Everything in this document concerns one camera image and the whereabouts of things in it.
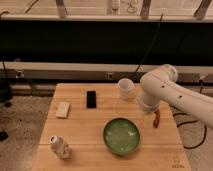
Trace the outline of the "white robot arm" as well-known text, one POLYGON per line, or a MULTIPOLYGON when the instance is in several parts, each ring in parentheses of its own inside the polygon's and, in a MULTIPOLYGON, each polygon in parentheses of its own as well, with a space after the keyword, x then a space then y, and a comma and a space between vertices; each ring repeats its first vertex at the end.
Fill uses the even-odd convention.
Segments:
POLYGON ((145 114, 155 112, 161 100, 194 116, 213 129, 213 98, 176 83, 178 72, 172 65, 161 65, 140 79, 137 102, 145 114))

